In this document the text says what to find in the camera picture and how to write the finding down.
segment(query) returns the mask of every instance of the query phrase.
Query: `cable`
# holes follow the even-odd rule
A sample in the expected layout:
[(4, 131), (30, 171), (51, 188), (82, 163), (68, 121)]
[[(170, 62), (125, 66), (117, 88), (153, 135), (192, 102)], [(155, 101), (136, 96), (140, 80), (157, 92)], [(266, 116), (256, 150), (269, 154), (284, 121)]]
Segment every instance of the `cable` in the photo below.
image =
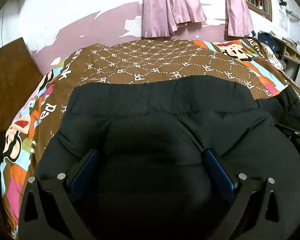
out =
[(4, 16), (4, 8), (5, 8), (5, 5), (3, 5), (3, 11), (2, 11), (2, 25), (1, 25), (1, 42), (2, 42), (2, 47), (3, 47), (2, 31), (3, 31), (3, 16)]

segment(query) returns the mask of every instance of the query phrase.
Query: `shelf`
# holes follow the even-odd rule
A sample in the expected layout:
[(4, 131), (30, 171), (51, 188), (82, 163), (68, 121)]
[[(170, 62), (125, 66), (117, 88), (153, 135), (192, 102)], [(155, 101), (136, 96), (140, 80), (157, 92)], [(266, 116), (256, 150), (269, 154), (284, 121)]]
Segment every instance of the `shelf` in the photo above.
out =
[(295, 63), (297, 63), (297, 64), (300, 64), (300, 61), (299, 61), (299, 60), (293, 59), (292, 57), (289, 57), (289, 56), (287, 56), (287, 55), (284, 55), (284, 58), (286, 58), (286, 59), (288, 59), (288, 60), (291, 60), (291, 61), (293, 61), (293, 62), (295, 62)]
[(299, 52), (297, 51), (297, 49), (295, 47), (293, 47), (291, 44), (289, 44), (286, 41), (283, 41), (289, 48), (291, 48), (296, 54), (299, 54)]

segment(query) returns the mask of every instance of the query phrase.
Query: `white wall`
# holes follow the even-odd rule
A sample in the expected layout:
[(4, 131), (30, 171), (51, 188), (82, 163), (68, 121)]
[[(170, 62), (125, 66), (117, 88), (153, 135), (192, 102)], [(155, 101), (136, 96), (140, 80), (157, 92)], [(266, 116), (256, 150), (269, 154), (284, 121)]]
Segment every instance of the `white wall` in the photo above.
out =
[[(8, 0), (5, 6), (3, 44), (23, 37), (30, 51), (40, 50), (53, 44), (59, 30), (89, 14), (101, 11), (103, 13), (122, 4), (143, 0)], [(226, 18), (225, 0), (200, 0), (211, 4), (204, 6), (207, 18)], [(300, 17), (300, 8), (294, 0), (284, 0), (287, 8)], [(279, 27), (278, 0), (272, 0), (273, 22), (259, 14), (250, 11), (255, 32), (273, 31), (277, 36), (289, 37), (300, 41), (300, 22), (291, 23), (287, 32)], [(1, 47), (0, 12), (0, 47)], [(300, 85), (300, 72), (297, 78)]]
[(19, 28), (19, 0), (8, 0), (4, 6), (3, 14), (3, 28), (1, 39), (1, 27), (2, 27), (2, 13), (3, 8), (0, 10), (0, 48), (3, 45), (16, 40), (21, 37)]
[(76, 20), (135, 1), (142, 3), (142, 0), (21, 0), (20, 33), (30, 50), (40, 50), (55, 41), (60, 29)]

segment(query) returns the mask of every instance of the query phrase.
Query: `bedspread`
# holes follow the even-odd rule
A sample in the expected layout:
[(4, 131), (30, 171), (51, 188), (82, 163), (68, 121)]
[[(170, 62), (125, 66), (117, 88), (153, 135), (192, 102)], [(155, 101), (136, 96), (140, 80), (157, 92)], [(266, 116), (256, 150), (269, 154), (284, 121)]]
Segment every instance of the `bedspread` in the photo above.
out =
[(89, 82), (140, 84), (213, 75), (245, 85), (254, 99), (275, 96), (288, 85), (300, 98), (300, 88), (264, 55), (255, 39), (225, 43), (139, 40), (111, 48), (96, 44), (74, 52), (43, 77), (37, 95), (6, 133), (1, 180), (11, 232), (16, 236), (26, 182), (58, 131), (75, 87)]

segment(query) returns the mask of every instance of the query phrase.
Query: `pink curtain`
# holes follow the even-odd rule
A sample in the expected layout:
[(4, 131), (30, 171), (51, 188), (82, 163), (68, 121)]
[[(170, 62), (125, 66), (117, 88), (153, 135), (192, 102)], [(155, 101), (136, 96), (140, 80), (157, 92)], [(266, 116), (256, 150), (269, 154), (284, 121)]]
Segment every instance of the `pink curtain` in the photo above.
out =
[(245, 0), (226, 0), (228, 10), (228, 35), (244, 37), (253, 30), (251, 15)]
[(168, 37), (188, 22), (204, 22), (200, 0), (144, 0), (142, 36)]

